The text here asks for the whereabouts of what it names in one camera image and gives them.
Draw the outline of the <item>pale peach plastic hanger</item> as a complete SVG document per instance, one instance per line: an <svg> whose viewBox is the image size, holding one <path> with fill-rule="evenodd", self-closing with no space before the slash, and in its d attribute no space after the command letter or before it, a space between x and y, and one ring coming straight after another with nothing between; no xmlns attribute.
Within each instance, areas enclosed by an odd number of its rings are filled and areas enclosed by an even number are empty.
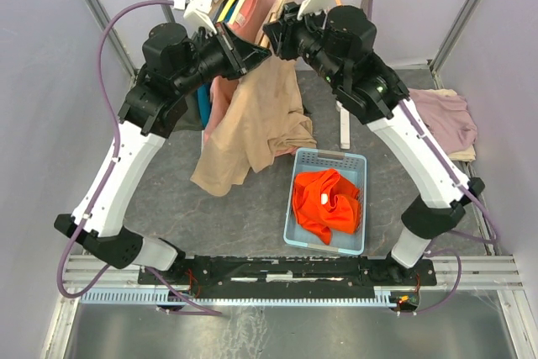
<svg viewBox="0 0 538 359"><path fill-rule="evenodd" d="M262 23L260 32L258 33L258 35L256 37L256 44L257 45L259 45L261 47L264 47L264 48L269 48L270 47L270 40L268 39L267 35L263 31L263 28L264 28L264 26L266 24L273 23L273 22L275 22L276 20L279 19L280 15L282 14L284 4L286 2L288 2L288 1L289 0L276 0L273 3L268 15L266 16L264 22Z"/></svg>

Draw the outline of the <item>beige t shirt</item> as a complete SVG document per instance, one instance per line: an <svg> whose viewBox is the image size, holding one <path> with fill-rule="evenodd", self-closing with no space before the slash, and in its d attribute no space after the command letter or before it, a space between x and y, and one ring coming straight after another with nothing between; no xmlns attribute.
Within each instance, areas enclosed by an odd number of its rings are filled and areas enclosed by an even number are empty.
<svg viewBox="0 0 538 359"><path fill-rule="evenodd" d="M271 55L240 79L215 77L210 94L212 109L191 180L211 195L224 196L277 156L316 145L294 61Z"/></svg>

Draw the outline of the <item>orange t shirt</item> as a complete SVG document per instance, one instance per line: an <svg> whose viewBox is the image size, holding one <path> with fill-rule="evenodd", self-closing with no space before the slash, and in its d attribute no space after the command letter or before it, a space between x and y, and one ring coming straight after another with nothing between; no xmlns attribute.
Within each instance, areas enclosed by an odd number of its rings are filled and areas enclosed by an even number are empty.
<svg viewBox="0 0 538 359"><path fill-rule="evenodd" d="M360 226L361 189L336 169L300 172L294 179L292 210L296 222L329 245L333 233L352 235Z"/></svg>

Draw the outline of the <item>pink t shirt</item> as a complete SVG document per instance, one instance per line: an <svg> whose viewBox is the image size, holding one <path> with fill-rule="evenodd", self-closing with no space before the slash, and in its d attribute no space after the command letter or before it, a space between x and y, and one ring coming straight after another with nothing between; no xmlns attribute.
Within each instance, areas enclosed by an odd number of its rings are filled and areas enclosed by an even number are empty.
<svg viewBox="0 0 538 359"><path fill-rule="evenodd" d="M262 23L275 1L246 0L235 22L233 24L226 23L237 36L251 43L255 43ZM238 84L238 79L227 80L222 77L213 79L210 88L212 109L203 134L204 145L208 143L211 134L224 119Z"/></svg>

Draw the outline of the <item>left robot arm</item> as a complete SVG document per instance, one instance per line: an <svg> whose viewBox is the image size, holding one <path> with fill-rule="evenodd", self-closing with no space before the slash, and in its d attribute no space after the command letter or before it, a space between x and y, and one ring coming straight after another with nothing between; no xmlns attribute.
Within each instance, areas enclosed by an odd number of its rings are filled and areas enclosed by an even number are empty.
<svg viewBox="0 0 538 359"><path fill-rule="evenodd" d="M127 229L124 216L142 175L187 112L187 96L215 77L238 79L256 69L271 51L218 23L193 37L177 23L155 26L142 45L142 77L119 110L119 141L111 144L87 196L54 227L99 260L117 269L153 267L168 283L186 273L185 254L163 240Z"/></svg>

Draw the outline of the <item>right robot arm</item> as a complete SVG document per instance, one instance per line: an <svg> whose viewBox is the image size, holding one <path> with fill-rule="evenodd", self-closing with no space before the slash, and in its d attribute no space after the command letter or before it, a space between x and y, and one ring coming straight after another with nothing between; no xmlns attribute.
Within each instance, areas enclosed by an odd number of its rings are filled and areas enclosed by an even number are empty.
<svg viewBox="0 0 538 359"><path fill-rule="evenodd" d="M336 6L306 16L299 9L288 3L276 21L263 26L275 55L303 59L336 100L388 146L419 190L401 216L403 230L385 265L389 280L405 284L431 241L459 224L485 184L460 171L441 149L402 79L375 53L377 28L362 9Z"/></svg>

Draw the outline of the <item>teal blue t shirt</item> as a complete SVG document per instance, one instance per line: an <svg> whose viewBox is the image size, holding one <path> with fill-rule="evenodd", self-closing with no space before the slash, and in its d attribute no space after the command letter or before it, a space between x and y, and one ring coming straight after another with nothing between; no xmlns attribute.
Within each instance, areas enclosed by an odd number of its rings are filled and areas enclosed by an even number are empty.
<svg viewBox="0 0 538 359"><path fill-rule="evenodd" d="M216 20L219 21L219 17L222 15L223 11L226 11L224 14L224 17L222 18L222 21L229 22L232 13L235 10L236 4L239 2L239 0L226 0L224 6L219 9L219 11L216 14ZM198 112L200 115L202 128L204 129L209 121L209 116L211 113L211 101L210 101L210 88L211 84L206 83L203 84L198 90L197 90L197 99L198 99Z"/></svg>

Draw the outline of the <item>dark grey t shirt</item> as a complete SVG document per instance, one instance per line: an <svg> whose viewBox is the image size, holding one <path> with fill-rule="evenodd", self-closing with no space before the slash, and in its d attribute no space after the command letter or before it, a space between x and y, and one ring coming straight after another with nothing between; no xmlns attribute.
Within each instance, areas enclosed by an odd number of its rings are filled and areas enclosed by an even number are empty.
<svg viewBox="0 0 538 359"><path fill-rule="evenodd" d="M187 112L177 121L175 131L202 131L203 121L198 106L198 92L186 97Z"/></svg>

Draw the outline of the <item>lilac t shirt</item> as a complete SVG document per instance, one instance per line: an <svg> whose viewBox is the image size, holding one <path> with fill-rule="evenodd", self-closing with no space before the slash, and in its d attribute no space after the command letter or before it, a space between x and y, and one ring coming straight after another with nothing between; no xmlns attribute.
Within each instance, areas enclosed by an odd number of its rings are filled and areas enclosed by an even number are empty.
<svg viewBox="0 0 538 359"><path fill-rule="evenodd" d="M477 126L467 100L451 89L410 89L419 116L452 160L473 160Z"/></svg>

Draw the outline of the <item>cream folded t shirt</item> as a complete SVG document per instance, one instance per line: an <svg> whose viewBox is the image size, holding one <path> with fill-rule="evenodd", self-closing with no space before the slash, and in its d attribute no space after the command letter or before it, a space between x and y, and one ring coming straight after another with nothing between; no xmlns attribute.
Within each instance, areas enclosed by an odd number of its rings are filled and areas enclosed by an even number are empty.
<svg viewBox="0 0 538 359"><path fill-rule="evenodd" d="M435 90L437 99L433 135L453 161L474 161L477 126L467 109L467 100L451 89Z"/></svg>

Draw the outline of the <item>light blue plastic basket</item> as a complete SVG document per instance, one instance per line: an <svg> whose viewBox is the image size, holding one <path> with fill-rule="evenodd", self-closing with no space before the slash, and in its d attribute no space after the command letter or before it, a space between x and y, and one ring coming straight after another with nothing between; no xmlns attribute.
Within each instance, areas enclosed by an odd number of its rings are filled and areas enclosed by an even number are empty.
<svg viewBox="0 0 538 359"><path fill-rule="evenodd" d="M316 235L303 229L296 222L292 210L292 191L294 179L300 172L318 172L330 168L336 169L343 177L361 189L362 213L360 226L356 233L348 235L335 231L330 244L326 245ZM301 148L295 156L283 239L288 245L296 247L358 256L365 250L366 204L367 160L364 156Z"/></svg>

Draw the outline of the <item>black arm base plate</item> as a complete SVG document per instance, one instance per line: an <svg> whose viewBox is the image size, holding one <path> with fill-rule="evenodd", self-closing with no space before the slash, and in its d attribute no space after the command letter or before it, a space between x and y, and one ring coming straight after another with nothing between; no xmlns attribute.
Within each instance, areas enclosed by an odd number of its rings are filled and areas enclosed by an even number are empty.
<svg viewBox="0 0 538 359"><path fill-rule="evenodd" d="M390 258L365 256L243 257L194 256L164 272L139 272L138 283L193 288L206 299L372 298L375 287L431 287L433 262L421 259L410 269Z"/></svg>

